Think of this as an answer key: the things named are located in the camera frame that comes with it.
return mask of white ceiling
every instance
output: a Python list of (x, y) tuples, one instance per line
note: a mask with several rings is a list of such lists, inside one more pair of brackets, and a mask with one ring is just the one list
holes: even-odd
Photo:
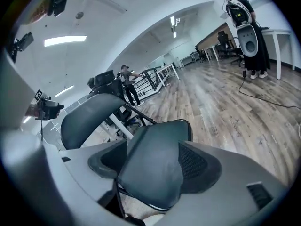
[[(70, 105), (88, 92), (88, 78), (106, 71), (120, 54), (140, 54), (173, 41), (171, 14), (181, 18), (176, 29), (178, 36), (183, 36), (197, 12), (187, 9), (209, 1), (213, 0), (68, 0), (59, 17), (20, 27), (17, 38), (31, 31), (35, 41), (18, 54), (16, 66), (34, 90), (51, 96), (74, 85), (57, 98)], [(76, 20), (79, 11), (84, 11), (84, 16)], [(83, 43), (43, 47), (44, 39), (83, 34), (87, 35)]]

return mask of wooden floor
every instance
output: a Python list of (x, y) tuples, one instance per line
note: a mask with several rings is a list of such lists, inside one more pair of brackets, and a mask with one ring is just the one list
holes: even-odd
[[(241, 91), (276, 103), (301, 107), (301, 73), (276, 65), (268, 77), (246, 79)], [(193, 141), (246, 155), (288, 185), (300, 157), (301, 111), (240, 94), (242, 68), (230, 60), (194, 63), (139, 109), (157, 122), (186, 119)]]

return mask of ceiling light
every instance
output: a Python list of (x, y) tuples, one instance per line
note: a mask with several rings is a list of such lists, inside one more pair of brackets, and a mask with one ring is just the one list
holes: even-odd
[(171, 26), (174, 26), (175, 25), (174, 16), (170, 17), (170, 21), (171, 21)]
[(64, 92), (70, 90), (70, 89), (73, 88), (73, 87), (74, 87), (74, 85), (71, 85), (70, 87), (68, 87), (68, 88), (64, 89), (63, 91), (61, 91), (60, 93), (56, 94), (55, 97), (60, 96), (61, 94), (63, 94)]
[(70, 43), (70, 42), (83, 42), (86, 40), (85, 35), (81, 36), (65, 36), (65, 37), (58, 37), (58, 38), (52, 38), (44, 41), (44, 46), (48, 47), (55, 44), (60, 43)]
[(30, 118), (31, 118), (31, 116), (26, 117), (26, 119), (23, 121), (23, 123), (25, 124)]

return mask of woman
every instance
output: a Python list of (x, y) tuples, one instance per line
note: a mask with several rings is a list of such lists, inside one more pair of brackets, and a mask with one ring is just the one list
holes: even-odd
[(267, 46), (265, 44), (263, 35), (261, 33), (260, 27), (256, 23), (256, 14), (254, 9), (252, 8), (251, 4), (248, 0), (237, 0), (241, 2), (250, 12), (252, 16), (252, 23), (251, 26), (254, 28), (257, 40), (258, 40), (258, 52), (254, 57), (247, 57), (245, 58), (245, 67), (247, 70), (251, 70), (251, 79), (254, 80), (258, 77), (257, 72), (259, 73), (259, 78), (263, 79), (268, 76), (267, 68), (270, 69), (269, 64), (269, 54), (267, 50)]

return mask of white sneaker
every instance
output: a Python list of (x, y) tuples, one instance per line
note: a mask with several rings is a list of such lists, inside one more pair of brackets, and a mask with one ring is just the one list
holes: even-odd
[(265, 71), (263, 74), (259, 75), (259, 78), (264, 79), (267, 76), (268, 76), (268, 72)]
[(257, 74), (257, 72), (255, 72), (255, 75), (251, 75), (250, 79), (251, 80), (255, 80), (257, 77), (258, 77), (258, 74)]
[(142, 101), (141, 103), (140, 103), (140, 105), (138, 105), (138, 106), (141, 106), (141, 105), (143, 105), (144, 104), (144, 101)]

